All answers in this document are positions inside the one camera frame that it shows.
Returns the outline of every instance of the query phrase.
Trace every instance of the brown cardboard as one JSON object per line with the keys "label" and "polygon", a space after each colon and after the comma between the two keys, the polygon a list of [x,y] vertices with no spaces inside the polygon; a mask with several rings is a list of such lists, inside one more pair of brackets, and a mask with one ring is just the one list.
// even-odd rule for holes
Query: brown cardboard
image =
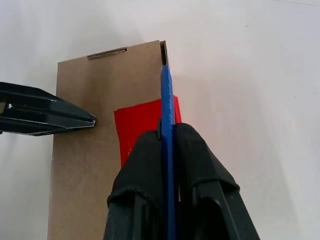
{"label": "brown cardboard", "polygon": [[53,141],[48,240],[101,240],[107,197],[120,170],[114,111],[161,98],[159,41],[58,63],[58,97],[97,118]]}

